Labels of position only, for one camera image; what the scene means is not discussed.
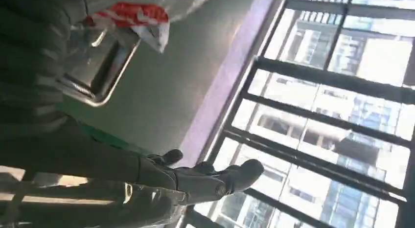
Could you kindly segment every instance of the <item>plastic bag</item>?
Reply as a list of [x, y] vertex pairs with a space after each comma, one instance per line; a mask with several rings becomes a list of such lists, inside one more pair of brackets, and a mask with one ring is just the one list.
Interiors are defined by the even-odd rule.
[[185, 209], [180, 191], [49, 173], [23, 182], [23, 173], [0, 166], [0, 227], [142, 228], [172, 223]]
[[206, 0], [102, 0], [118, 2], [93, 15], [110, 18], [117, 26], [156, 25], [186, 17]]
[[206, 0], [103, 0], [118, 2], [92, 15], [97, 24], [131, 27], [145, 42], [163, 52], [170, 23], [181, 20]]
[[132, 26], [131, 29], [156, 51], [163, 53], [168, 43], [170, 23]]

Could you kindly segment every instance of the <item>window frame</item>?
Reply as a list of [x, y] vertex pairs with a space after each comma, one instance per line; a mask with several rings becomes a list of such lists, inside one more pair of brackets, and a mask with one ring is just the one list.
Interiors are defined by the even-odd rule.
[[[329, 175], [328, 177], [335, 180], [336, 181], [340, 181], [340, 183], [345, 184], [346, 186], [350, 186], [350, 188], [353, 189], [358, 189], [363, 193], [367, 193], [369, 195], [372, 196], [377, 196], [383, 200], [389, 200], [393, 203], [398, 204], [399, 206], [403, 206], [403, 203], [401, 200], [397, 200], [392, 198], [392, 196], [387, 195], [385, 192], [387, 193], [396, 193], [398, 195], [407, 195], [408, 192], [411, 192], [410, 194], [415, 195], [415, 182], [414, 180], [411, 180], [411, 176], [409, 175], [413, 175], [414, 174], [414, 167], [413, 164], [415, 162], [415, 156], [413, 154], [413, 147], [412, 147], [412, 142], [415, 141], [413, 137], [411, 140], [405, 140], [402, 138], [399, 138], [397, 136], [388, 134], [388, 133], [384, 133], [384, 132], [380, 132], [378, 130], [374, 130], [374, 129], [369, 129], [367, 127], [364, 126], [360, 126], [358, 124], [355, 123], [351, 123], [348, 121], [344, 121], [344, 120], [335, 120], [335, 118], [333, 118], [332, 116], [329, 117], [325, 117], [323, 116], [323, 114], [319, 114], [319, 113], [313, 113], [311, 111], [307, 111], [307, 110], [303, 110], [301, 108], [297, 108], [294, 107], [292, 105], [289, 104], [283, 104], [283, 103], [279, 103], [277, 101], [272, 101], [272, 100], [267, 100], [266, 98], [263, 97], [259, 97], [259, 96], [255, 96], [252, 94], [248, 93], [248, 88], [254, 78], [254, 75], [256, 73], [257, 69], [264, 69], [267, 71], [272, 71], [272, 72], [276, 72], [276, 70], [274, 70], [276, 67], [279, 66], [280, 69], [285, 68], [285, 70], [289, 70], [289, 71], [294, 71], [292, 73], [280, 73], [286, 76], [290, 76], [293, 78], [297, 78], [297, 79], [301, 79], [301, 80], [305, 80], [306, 82], [312, 82], [312, 83], [317, 83], [317, 84], [324, 84], [324, 85], [329, 85], [329, 86], [333, 86], [335, 88], [341, 88], [341, 89], [345, 89], [345, 90], [349, 90], [349, 91], [355, 91], [357, 93], [360, 94], [365, 94], [371, 97], [380, 97], [380, 98], [384, 98], [386, 100], [392, 100], [392, 101], [396, 101], [398, 103], [412, 103], [411, 100], [409, 99], [405, 99], [404, 97], [414, 97], [415, 94], [414, 92], [408, 89], [404, 89], [404, 88], [391, 88], [390, 86], [386, 86], [383, 84], [373, 84], [373, 82], [366, 82], [373, 85], [372, 91], [369, 91], [367, 88], [363, 87], [363, 81], [361, 81], [359, 78], [357, 77], [345, 77], [343, 75], [338, 75], [338, 74], [329, 74], [329, 78], [328, 79], [322, 79], [321, 77], [323, 76], [323, 74], [318, 70], [318, 69], [313, 69], [313, 68], [303, 68], [303, 67], [299, 67], [298, 65], [293, 65], [293, 64], [283, 64], [284, 62], [281, 61], [270, 61], [269, 59], [264, 58], [264, 53], [265, 50], [267, 48], [267, 46], [270, 43], [270, 38], [272, 37], [272, 33], [275, 31], [279, 21], [281, 20], [281, 17], [283, 15], [283, 12], [286, 8], [290, 8], [290, 9], [296, 9], [296, 10], [302, 10], [302, 11], [307, 11], [311, 14], [311, 12], [321, 12], [318, 10], [319, 7], [323, 7], [323, 6], [328, 6], [328, 4], [331, 4], [331, 6], [329, 8], [326, 8], [328, 10], [326, 10], [324, 13], [328, 13], [329, 14], [329, 18], [332, 15], [336, 15], [336, 19], [335, 19], [335, 24], [338, 24], [338, 29], [336, 32], [336, 36], [333, 39], [334, 42], [332, 42], [332, 46], [330, 48], [330, 53], [329, 56], [326, 58], [327, 61], [331, 60], [331, 56], [333, 55], [333, 51], [334, 51], [334, 46], [336, 45], [336, 42], [339, 38], [340, 35], [340, 30], [343, 28], [343, 24], [345, 21], [345, 17], [338, 17], [338, 15], [359, 15], [360, 17], [362, 17], [362, 15], [364, 13], [369, 13], [370, 15], [375, 15], [377, 14], [379, 15], [387, 15], [388, 13], [391, 13], [392, 15], [388, 15], [388, 17], [396, 17], [396, 18], [404, 18], [404, 17], [410, 17], [411, 19], [415, 19], [415, 10], [406, 10], [406, 9], [391, 9], [390, 7], [386, 7], [386, 6], [368, 6], [368, 5], [355, 5], [352, 4], [351, 1], [352, 0], [330, 0], [331, 2], [308, 2], [307, 4], [309, 5], [305, 5], [305, 0], [284, 0], [282, 3], [282, 7], [281, 10], [276, 18], [276, 21], [274, 23], [273, 28], [271, 29], [271, 36], [268, 36], [268, 39], [266, 40], [267, 42], [265, 43], [265, 47], [262, 49], [262, 53], [260, 54], [260, 56], [254, 61], [253, 66], [251, 68], [250, 71], [248, 71], [248, 75], [247, 78], [245, 80], [245, 82], [243, 82], [243, 86], [242, 89], [240, 90], [240, 92], [237, 94], [237, 96], [235, 97], [235, 101], [233, 103], [233, 105], [230, 108], [230, 112], [227, 115], [226, 119], [224, 120], [224, 124], [223, 124], [223, 129], [221, 131], [219, 131], [217, 133], [217, 138], [216, 141], [214, 142], [214, 144], [212, 145], [211, 148], [211, 152], [208, 158], [208, 161], [213, 163], [215, 161], [215, 158], [220, 150], [220, 146], [222, 144], [222, 142], [225, 140], [225, 138], [230, 138], [230, 139], [234, 139], [236, 141], [239, 141], [241, 144], [242, 143], [247, 143], [248, 141], [246, 141], [247, 139], [249, 141], [257, 141], [258, 143], [261, 144], [265, 144], [266, 146], [270, 146], [271, 148], [276, 148], [276, 147], [281, 147], [282, 145], [275, 143], [275, 142], [269, 142], [265, 139], [262, 139], [261, 137], [249, 134], [246, 131], [243, 130], [237, 130], [234, 127], [232, 127], [231, 123], [233, 121], [233, 119], [235, 118], [236, 112], [239, 108], [239, 106], [241, 105], [242, 100], [250, 100], [250, 101], [254, 101], [256, 103], [261, 103], [261, 104], [265, 104], [267, 106], [279, 109], [279, 110], [283, 110], [283, 111], [287, 111], [289, 113], [292, 114], [298, 114], [300, 116], [309, 118], [309, 119], [314, 119], [314, 120], [318, 120], [321, 121], [323, 123], [328, 123], [330, 125], [336, 126], [336, 127], [341, 127], [341, 128], [350, 128], [353, 131], [359, 133], [359, 134], [364, 134], [370, 137], [374, 137], [377, 139], [381, 139], [384, 140], [386, 142], [392, 142], [394, 144], [397, 145], [402, 145], [402, 146], [406, 146], [408, 148], [410, 148], [410, 150], [412, 151], [410, 154], [410, 163], [408, 165], [408, 170], [407, 170], [407, 174], [406, 174], [406, 178], [405, 178], [405, 187], [403, 189], [396, 189], [393, 187], [390, 187], [388, 185], [386, 185], [385, 183], [378, 183], [378, 181], [375, 181], [374, 179], [371, 179], [368, 176], [363, 176], [361, 177], [361, 175], [357, 175], [356, 173], [354, 173], [352, 170], [350, 169], [341, 169], [340, 167], [337, 167], [336, 165], [329, 165], [327, 166], [327, 168], [329, 168], [330, 170], [333, 170], [334, 172], [339, 172], [340, 174], [343, 174], [345, 177], [353, 177], [356, 178], [357, 180], [362, 180], [362, 179], [367, 179], [367, 183], [370, 186], [374, 186], [378, 189], [383, 190], [383, 192], [378, 192], [377, 190], [372, 190], [369, 187], [366, 187], [365, 185], [362, 185], [361, 182], [357, 182], [357, 183], [353, 183], [352, 181], [348, 181], [345, 178], [342, 177], [337, 177], [334, 174], [326, 174], [325, 176]], [[410, 14], [404, 16], [403, 12], [410, 12]], [[326, 63], [324, 65], [323, 71], [327, 71], [329, 64]], [[314, 79], [309, 79], [309, 76], [307, 76], [307, 78], [305, 78], [303, 76], [303, 74], [300, 72], [300, 70], [307, 70], [307, 72], [311, 72], [315, 74]], [[337, 79], [341, 79], [341, 78], [347, 78], [348, 80], [345, 81], [346, 85], [343, 85], [342, 87], [337, 87], [335, 84], [335, 80]], [[390, 91], [390, 93], [393, 93], [393, 95], [384, 95], [384, 92], [382, 95], [380, 94], [376, 94], [375, 92], [380, 91], [382, 89], [387, 89]], [[255, 145], [257, 146], [257, 150], [260, 150], [262, 152], [265, 152], [267, 154], [273, 155], [271, 154], [270, 151], [265, 150], [265, 148], [260, 148], [259, 145]], [[314, 158], [310, 158], [310, 160], [313, 163], [316, 163], [317, 165], [319, 163], [321, 163], [321, 161], [319, 161], [318, 159], [314, 159]], [[317, 172], [316, 168], [311, 169], [312, 167], [310, 165], [307, 165], [307, 169], [310, 171], [313, 171], [315, 173]], [[260, 201], [265, 202], [268, 205], [272, 205], [275, 208], [277, 208], [278, 210], [280, 210], [281, 212], [285, 212], [297, 219], [300, 219], [301, 221], [304, 221], [307, 224], [310, 224], [312, 226], [315, 227], [323, 227], [323, 228], [329, 228], [331, 227], [330, 225], [327, 225], [326, 223], [323, 223], [315, 218], [312, 218], [310, 216], [308, 216], [307, 214], [304, 214], [296, 209], [293, 209], [292, 207], [289, 207], [287, 205], [284, 205], [283, 203], [270, 198], [269, 196], [262, 194], [259, 191], [256, 191], [254, 189], [248, 189], [244, 192], [247, 195], [250, 195], [252, 197], [254, 197], [255, 199], [258, 199]], [[192, 214], [195, 213], [195, 211], [193, 210], [193, 207], [190, 206], [188, 208], [188, 210], [190, 212], [187, 213], [187, 216], [193, 216]], [[399, 211], [398, 214], [398, 218], [397, 218], [397, 227], [406, 227], [404, 224], [407, 223], [401, 223], [400, 220], [406, 220], [408, 219], [408, 214], [407, 213], [402, 213], [401, 209]]]

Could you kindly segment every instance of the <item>window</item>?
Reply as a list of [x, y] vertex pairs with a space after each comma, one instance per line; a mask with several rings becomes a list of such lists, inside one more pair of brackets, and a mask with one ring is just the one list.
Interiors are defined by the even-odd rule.
[[304, 135], [304, 141], [313, 145], [317, 145], [317, 142], [319, 140], [319, 135], [316, 133], [313, 133], [310, 130], [307, 130]]
[[288, 80], [286, 80], [286, 79], [284, 79], [284, 78], [278, 78], [278, 79], [277, 79], [277, 82], [278, 82], [278, 83], [281, 83], [281, 84], [285, 84], [285, 85], [286, 85], [286, 84], [288, 83]]
[[244, 225], [250, 228], [267, 228], [273, 211], [271, 206], [256, 200], [248, 208]]
[[295, 139], [300, 139], [302, 134], [302, 129], [293, 127], [293, 130], [291, 131], [291, 137]]
[[275, 181], [278, 181], [278, 182], [282, 182], [284, 180], [284, 177], [283, 176], [281, 176], [281, 175], [279, 175], [277, 173], [273, 173], [273, 172], [271, 172], [269, 170], [265, 170], [264, 173], [263, 173], [263, 175], [265, 177], [271, 178], [271, 179], [273, 179]]
[[237, 193], [226, 197], [221, 209], [222, 213], [232, 220], [236, 221], [238, 219], [239, 213], [241, 212], [245, 199], [246, 195], [243, 193]]
[[326, 150], [334, 150], [336, 147], [336, 144], [338, 143], [337, 140], [331, 139], [329, 137], [324, 137], [322, 140], [322, 145], [321, 147], [326, 149]]
[[261, 116], [258, 122], [258, 126], [264, 127], [266, 129], [269, 129], [269, 130], [272, 130], [272, 131], [275, 131], [277, 133], [284, 134], [284, 135], [287, 135], [288, 129], [290, 127], [288, 124], [282, 122], [281, 120], [275, 119], [274, 117], [271, 117], [268, 115]]
[[[257, 159], [266, 171], [242, 195], [196, 210], [232, 228], [395, 226], [415, 150], [415, 91], [402, 88], [415, 60], [415, 8], [403, 2], [283, 4], [208, 157]], [[263, 91], [248, 92], [251, 82]]]
[[311, 203], [314, 203], [314, 201], [316, 200], [316, 198], [314, 198], [313, 196], [311, 196], [311, 195], [309, 195], [305, 192], [302, 192], [300, 190], [297, 190], [293, 187], [290, 188], [290, 193], [302, 198], [303, 200], [307, 200], [308, 202], [311, 202]]

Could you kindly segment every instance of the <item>metal bar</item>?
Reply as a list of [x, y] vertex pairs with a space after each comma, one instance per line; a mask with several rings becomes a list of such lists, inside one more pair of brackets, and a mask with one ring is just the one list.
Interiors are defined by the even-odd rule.
[[415, 20], [415, 10], [377, 5], [357, 5], [349, 7], [349, 15], [380, 19]]
[[[415, 147], [415, 128], [412, 132], [411, 149]], [[411, 151], [409, 154], [408, 166], [406, 170], [403, 190], [408, 194], [408, 202], [405, 207], [398, 211], [396, 218], [396, 228], [413, 227], [415, 223], [415, 153]]]
[[281, 203], [278, 200], [275, 200], [274, 198], [271, 198], [259, 191], [256, 191], [254, 189], [247, 189], [244, 191], [245, 194], [254, 197], [257, 200], [260, 200], [266, 204], [268, 204], [269, 206], [275, 207], [276, 209], [280, 210], [283, 213], [286, 213], [294, 218], [297, 218], [300, 221], [303, 221], [313, 227], [317, 227], [317, 228], [333, 228], [332, 226], [319, 221], [313, 217], [310, 217], [309, 215], [300, 212], [286, 204]]
[[345, 4], [310, 0], [289, 0], [287, 8], [299, 11], [342, 14]]
[[[391, 201], [395, 204], [401, 205], [404, 202], [401, 199], [398, 199], [394, 196], [391, 196], [389, 193], [387, 192], [383, 192], [380, 191], [378, 188], [369, 185], [369, 184], [363, 184], [365, 182], [362, 183], [362, 181], [358, 181], [355, 180], [353, 178], [350, 178], [348, 176], [349, 175], [353, 175], [356, 172], [353, 172], [351, 170], [348, 169], [339, 169], [338, 165], [335, 165], [333, 163], [324, 161], [322, 159], [310, 156], [306, 153], [300, 152], [300, 151], [296, 151], [292, 148], [289, 148], [287, 146], [281, 145], [279, 143], [276, 142], [267, 142], [265, 140], [263, 140], [264, 138], [260, 137], [260, 136], [256, 136], [250, 133], [247, 133], [245, 131], [242, 130], [238, 130], [236, 128], [232, 128], [231, 131], [226, 131], [225, 132], [226, 137], [229, 137], [235, 141], [238, 141], [240, 143], [243, 143], [247, 146], [250, 146], [252, 148], [255, 148], [259, 151], [262, 151], [268, 155], [280, 158], [282, 160], [285, 160], [287, 162], [293, 163], [295, 165], [298, 165], [300, 167], [303, 167], [307, 170], [313, 171], [317, 174], [320, 174], [324, 177], [330, 178], [332, 180], [335, 180], [337, 182], [340, 182], [342, 184], [354, 187], [358, 190], [361, 190], [365, 193], [374, 195], [380, 199], [383, 200], [387, 200], [387, 201]], [[345, 171], [346, 170], [346, 174], [344, 173], [337, 173], [335, 171], [332, 171], [331, 169], [334, 169], [336, 171]], [[365, 177], [363, 176], [365, 179], [367, 180], [371, 180], [371, 178], [369, 177]], [[381, 187], [382, 189], [390, 189], [390, 185], [386, 184], [383, 185], [383, 187]]]
[[223, 228], [216, 222], [196, 212], [195, 210], [186, 211], [186, 219], [189, 224], [196, 228]]
[[415, 20], [415, 10], [396, 7], [351, 4], [344, 3], [289, 0], [287, 8], [294, 10], [316, 11], [332, 14], [343, 14], [344, 8], [348, 7], [348, 15], [381, 19]]
[[272, 27], [272, 29], [270, 31], [270, 34], [269, 34], [269, 36], [267, 38], [267, 41], [265, 42], [265, 46], [264, 46], [263, 50], [261, 51], [261, 56], [264, 56], [265, 55], [265, 53], [266, 53], [266, 51], [268, 49], [268, 46], [271, 43], [271, 40], [272, 40], [272, 38], [273, 38], [273, 36], [275, 34], [275, 31], [278, 28], [279, 22], [281, 21], [282, 16], [284, 15], [284, 11], [287, 8], [288, 1], [289, 0], [283, 0], [283, 3], [281, 4], [281, 10], [280, 10], [280, 12], [278, 12], [278, 16], [277, 16], [277, 18], [275, 20], [275, 23], [274, 23], [274, 25], [273, 25], [273, 27]]
[[331, 62], [331, 58], [333, 57], [333, 54], [334, 54], [334, 50], [336, 49], [337, 42], [339, 41], [340, 34], [342, 33], [342, 28], [343, 28], [343, 25], [345, 24], [345, 20], [346, 20], [348, 11], [349, 11], [350, 4], [351, 4], [351, 0], [347, 0], [347, 6], [343, 7], [342, 15], [341, 16], [336, 15], [336, 19], [337, 17], [341, 17], [340, 23], [337, 25], [336, 33], [334, 34], [333, 39], [331, 40], [330, 49], [327, 52], [327, 57], [325, 58], [323, 70], [328, 70], [328, 67]]
[[256, 96], [250, 93], [245, 93], [242, 95], [242, 97], [247, 100], [257, 102], [268, 107], [272, 107], [272, 108], [279, 109], [284, 112], [302, 116], [304, 118], [313, 119], [321, 123], [329, 124], [329, 125], [339, 127], [345, 130], [352, 130], [356, 133], [364, 134], [369, 137], [374, 137], [374, 138], [384, 140], [384, 141], [387, 141], [387, 142], [390, 142], [396, 145], [400, 145], [400, 146], [404, 146], [408, 148], [411, 147], [410, 141], [403, 139], [401, 137], [398, 137], [396, 135], [393, 135], [393, 134], [381, 132], [376, 129], [367, 128], [367, 127], [364, 127], [364, 126], [361, 126], [355, 123], [351, 123], [351, 122], [348, 122], [342, 119], [337, 119], [337, 118], [327, 116], [321, 113], [312, 112], [310, 110], [306, 110], [306, 109], [296, 107], [290, 104], [282, 103], [279, 101], [274, 101], [268, 98]]
[[220, 135], [219, 138], [216, 140], [215, 145], [212, 148], [212, 151], [210, 152], [210, 155], [207, 159], [208, 163], [213, 164], [216, 160], [216, 157], [218, 157], [219, 151], [222, 147], [223, 141], [225, 140], [225, 136]]
[[356, 76], [323, 71], [264, 57], [258, 58], [257, 67], [258, 69], [281, 75], [383, 98], [398, 103], [415, 104], [415, 91], [410, 88], [376, 83]]
[[[336, 31], [337, 26], [332, 24], [315, 24], [305, 21], [297, 21], [297, 27], [301, 29], [309, 29], [309, 30], [321, 30], [324, 27], [324, 30], [327, 32], [334, 33]], [[385, 39], [385, 40], [396, 40], [396, 41], [407, 41], [412, 42], [414, 39], [410, 36], [397, 36], [392, 34], [380, 33], [376, 31], [369, 31], [369, 30], [362, 30], [362, 29], [355, 29], [355, 28], [347, 28], [344, 27], [342, 29], [342, 35], [347, 36], [354, 36], [354, 37], [364, 37], [364, 38], [374, 38], [374, 39]]]

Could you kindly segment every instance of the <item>window glass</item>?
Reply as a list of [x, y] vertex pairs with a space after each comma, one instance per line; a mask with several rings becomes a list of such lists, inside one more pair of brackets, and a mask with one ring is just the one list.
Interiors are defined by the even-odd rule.
[[[323, 68], [340, 19], [341, 16], [333, 15], [330, 19], [323, 13], [286, 9], [265, 57]], [[328, 21], [325, 30], [319, 26], [322, 21]]]
[[313, 228], [243, 193], [224, 197], [209, 209], [213, 212], [208, 218], [226, 228]]
[[352, 0], [352, 3], [388, 6], [403, 9], [415, 9], [415, 0]]

